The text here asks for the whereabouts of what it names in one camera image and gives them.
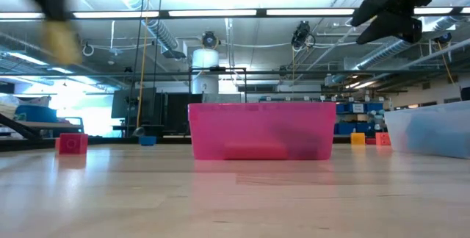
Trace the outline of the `red translucent plastic bin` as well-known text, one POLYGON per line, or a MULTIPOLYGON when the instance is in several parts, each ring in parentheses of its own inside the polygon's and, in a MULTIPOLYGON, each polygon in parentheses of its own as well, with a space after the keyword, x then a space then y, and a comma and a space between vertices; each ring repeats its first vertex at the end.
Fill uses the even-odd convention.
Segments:
POLYGON ((196 160, 225 160, 227 145, 269 144, 289 147, 293 134, 322 139, 322 157, 333 147, 336 104, 331 102, 267 102, 190 104, 189 125, 196 160))

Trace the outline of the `background work table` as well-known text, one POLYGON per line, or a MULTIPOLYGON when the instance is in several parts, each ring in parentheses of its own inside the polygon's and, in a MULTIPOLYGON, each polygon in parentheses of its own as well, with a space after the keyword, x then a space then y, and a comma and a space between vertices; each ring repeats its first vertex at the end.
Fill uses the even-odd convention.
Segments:
POLYGON ((82 124, 66 123, 44 123, 44 122, 28 122, 18 121, 19 124, 29 127, 34 131, 40 132, 46 137, 58 137, 61 133, 84 133, 82 124))

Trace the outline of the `flexible silver duct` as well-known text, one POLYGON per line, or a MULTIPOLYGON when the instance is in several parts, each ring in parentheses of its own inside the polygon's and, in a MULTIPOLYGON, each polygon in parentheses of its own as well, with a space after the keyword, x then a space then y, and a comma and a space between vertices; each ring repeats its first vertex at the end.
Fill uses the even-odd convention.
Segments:
POLYGON ((159 19, 142 20, 142 25, 160 45, 161 54, 165 58, 181 60, 187 57, 187 46, 173 37, 163 21, 159 19))

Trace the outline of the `medium blue block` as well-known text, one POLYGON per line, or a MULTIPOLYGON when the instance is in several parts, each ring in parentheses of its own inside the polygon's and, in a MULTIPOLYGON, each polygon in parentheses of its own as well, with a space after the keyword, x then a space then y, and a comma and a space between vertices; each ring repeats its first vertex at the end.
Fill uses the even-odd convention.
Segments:
POLYGON ((419 115, 411 118, 405 135, 411 153, 470 159, 470 124, 419 115))

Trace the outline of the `white stacked boxes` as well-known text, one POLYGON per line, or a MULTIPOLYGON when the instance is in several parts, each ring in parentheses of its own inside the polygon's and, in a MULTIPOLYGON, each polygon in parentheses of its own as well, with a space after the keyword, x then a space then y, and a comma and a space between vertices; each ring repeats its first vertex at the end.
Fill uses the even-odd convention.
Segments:
POLYGON ((19 105, 20 102, 15 96, 0 93, 0 114, 9 119, 13 119, 19 105))

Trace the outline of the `black metal stand frame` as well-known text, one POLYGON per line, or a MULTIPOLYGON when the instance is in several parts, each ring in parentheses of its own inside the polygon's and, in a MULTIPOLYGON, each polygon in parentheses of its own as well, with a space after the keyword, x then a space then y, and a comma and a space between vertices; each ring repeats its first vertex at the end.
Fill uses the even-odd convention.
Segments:
POLYGON ((247 68, 227 68, 219 65, 208 68, 188 69, 188 93, 189 95, 201 95, 203 103, 242 103, 247 102, 247 93, 220 93, 219 75, 234 76, 233 86, 236 87, 237 79, 242 79, 247 87, 247 68))

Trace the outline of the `shelf rack with blue bins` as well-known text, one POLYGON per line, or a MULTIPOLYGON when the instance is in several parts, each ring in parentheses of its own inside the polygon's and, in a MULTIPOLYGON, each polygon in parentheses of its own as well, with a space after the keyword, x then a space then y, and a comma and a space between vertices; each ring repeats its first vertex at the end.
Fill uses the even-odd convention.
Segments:
POLYGON ((383 103, 336 102, 335 135, 350 135, 353 132, 367 133, 374 128, 373 117, 383 110, 383 103))

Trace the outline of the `clear translucent plastic bin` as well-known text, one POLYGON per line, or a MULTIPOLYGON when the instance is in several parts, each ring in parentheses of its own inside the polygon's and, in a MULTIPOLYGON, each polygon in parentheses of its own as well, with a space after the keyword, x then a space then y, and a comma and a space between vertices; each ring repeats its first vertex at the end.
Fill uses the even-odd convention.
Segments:
POLYGON ((405 150, 405 130, 411 118, 419 115, 442 118, 444 120, 459 120, 461 123, 470 124, 470 101, 386 112, 385 121, 388 135, 391 140, 391 147, 395 151, 411 153, 405 150))

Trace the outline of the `white cylindrical tank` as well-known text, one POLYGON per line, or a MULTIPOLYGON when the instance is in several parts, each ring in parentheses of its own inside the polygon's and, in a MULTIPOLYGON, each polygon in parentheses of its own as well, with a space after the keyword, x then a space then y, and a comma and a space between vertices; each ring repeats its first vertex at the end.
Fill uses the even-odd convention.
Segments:
POLYGON ((213 49, 198 49, 192 54, 192 94, 219 93, 218 75, 207 74, 209 68, 219 65, 219 53, 213 49))

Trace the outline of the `small red square block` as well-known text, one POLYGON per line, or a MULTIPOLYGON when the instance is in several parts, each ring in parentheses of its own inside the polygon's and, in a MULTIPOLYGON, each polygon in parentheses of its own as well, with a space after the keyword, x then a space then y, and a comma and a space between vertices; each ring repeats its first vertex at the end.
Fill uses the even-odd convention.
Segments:
POLYGON ((85 133, 64 133, 59 136, 58 153, 82 155, 87 153, 88 135, 85 133))

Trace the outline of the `blue drum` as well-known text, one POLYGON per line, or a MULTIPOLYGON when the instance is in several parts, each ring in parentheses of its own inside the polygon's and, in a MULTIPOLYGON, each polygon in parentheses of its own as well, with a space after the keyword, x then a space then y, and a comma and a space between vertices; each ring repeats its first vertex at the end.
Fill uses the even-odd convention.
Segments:
POLYGON ((57 111, 49 107, 24 104, 17 107, 15 118, 27 122, 56 123, 57 111))

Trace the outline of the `black equipment cabinet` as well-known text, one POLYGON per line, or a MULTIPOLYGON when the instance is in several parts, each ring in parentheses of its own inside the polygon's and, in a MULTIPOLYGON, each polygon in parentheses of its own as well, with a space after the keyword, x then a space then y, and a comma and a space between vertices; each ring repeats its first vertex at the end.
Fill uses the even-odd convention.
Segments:
POLYGON ((162 93, 155 88, 114 92, 112 118, 121 120, 113 129, 124 137, 188 135, 188 105, 200 103, 201 95, 162 93))

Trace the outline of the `white bag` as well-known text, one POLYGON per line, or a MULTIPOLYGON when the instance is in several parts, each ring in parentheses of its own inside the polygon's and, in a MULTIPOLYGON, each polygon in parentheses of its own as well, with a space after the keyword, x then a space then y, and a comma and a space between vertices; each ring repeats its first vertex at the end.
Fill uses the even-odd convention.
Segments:
POLYGON ((41 96, 41 97, 18 97, 20 104, 33 105, 39 107, 49 107, 49 102, 51 101, 50 96, 41 96))

